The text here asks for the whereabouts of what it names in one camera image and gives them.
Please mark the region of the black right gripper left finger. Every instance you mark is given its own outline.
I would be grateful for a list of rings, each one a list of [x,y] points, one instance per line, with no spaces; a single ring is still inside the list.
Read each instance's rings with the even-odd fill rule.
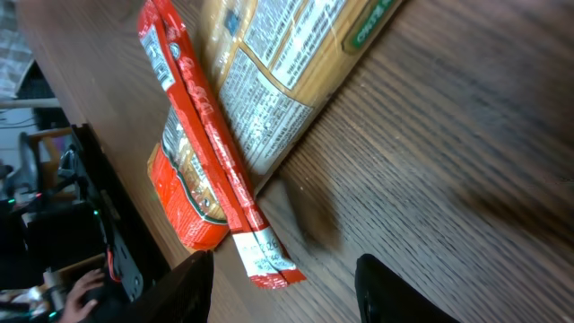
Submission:
[[[197,251],[110,322],[206,323],[213,276],[212,251]]]

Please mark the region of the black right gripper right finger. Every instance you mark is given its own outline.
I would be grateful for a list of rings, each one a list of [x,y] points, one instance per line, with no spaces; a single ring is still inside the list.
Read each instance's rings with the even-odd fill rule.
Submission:
[[[371,254],[357,259],[355,290],[362,323],[457,322]]]

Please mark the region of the thin red snack stick pack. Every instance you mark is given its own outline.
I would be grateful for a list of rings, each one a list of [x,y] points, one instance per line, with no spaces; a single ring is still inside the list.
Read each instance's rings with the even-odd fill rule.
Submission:
[[[180,243],[188,250],[235,242],[248,278],[279,289],[304,280],[255,200],[247,172],[170,1],[147,0],[139,40],[170,101],[148,175]]]

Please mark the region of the long red orange spaghetti pack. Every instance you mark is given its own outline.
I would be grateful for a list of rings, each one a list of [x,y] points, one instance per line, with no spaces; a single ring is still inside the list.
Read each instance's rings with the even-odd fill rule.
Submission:
[[[196,35],[171,1],[148,1],[139,40],[170,100],[148,174],[180,243],[213,249],[229,226],[182,110],[219,108],[261,188],[401,0],[207,1]]]

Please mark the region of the operator hand in background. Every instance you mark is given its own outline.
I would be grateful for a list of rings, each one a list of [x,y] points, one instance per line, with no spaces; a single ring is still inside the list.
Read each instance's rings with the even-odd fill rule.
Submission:
[[[86,319],[99,304],[97,299],[83,303],[83,296],[96,288],[103,286],[104,273],[94,269],[83,275],[67,294],[64,312],[58,323],[78,323]]]

